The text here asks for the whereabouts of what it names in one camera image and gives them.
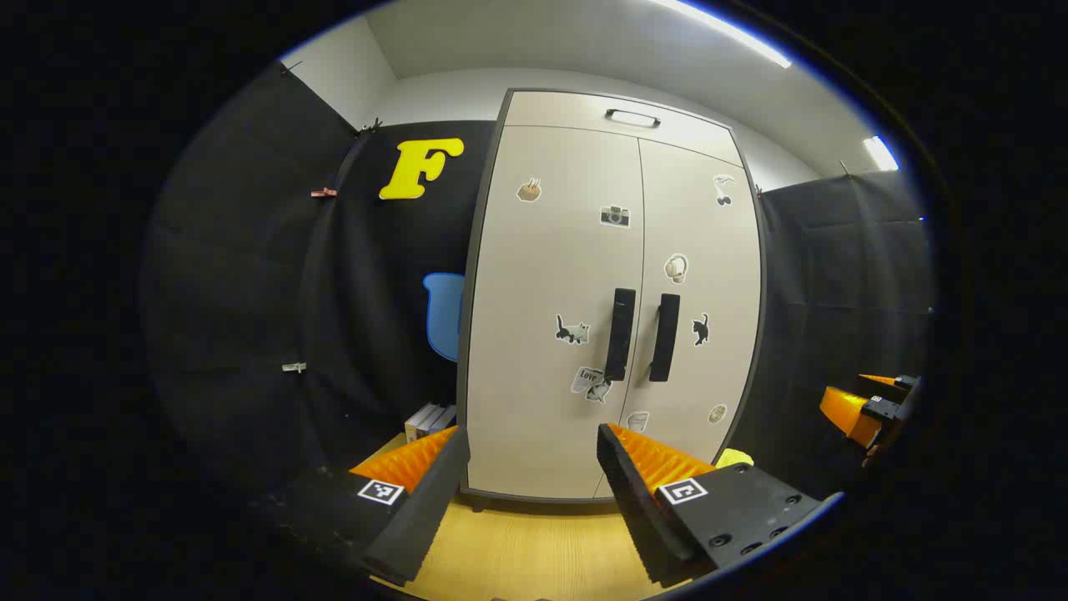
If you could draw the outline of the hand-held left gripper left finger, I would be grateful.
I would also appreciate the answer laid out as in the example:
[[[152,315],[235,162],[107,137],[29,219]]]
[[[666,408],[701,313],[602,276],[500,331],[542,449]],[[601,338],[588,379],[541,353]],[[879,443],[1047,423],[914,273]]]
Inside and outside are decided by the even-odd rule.
[[[250,508],[330,566],[403,586],[417,579],[469,459],[468,431],[451,426],[346,472],[305,474]]]

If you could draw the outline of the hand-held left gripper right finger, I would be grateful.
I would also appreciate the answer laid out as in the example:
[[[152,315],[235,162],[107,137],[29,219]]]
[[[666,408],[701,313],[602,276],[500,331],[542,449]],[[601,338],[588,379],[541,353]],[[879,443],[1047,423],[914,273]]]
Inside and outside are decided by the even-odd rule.
[[[763,469],[713,466],[618,425],[597,460],[651,582],[713,581],[789,543],[844,499],[806,495]]]

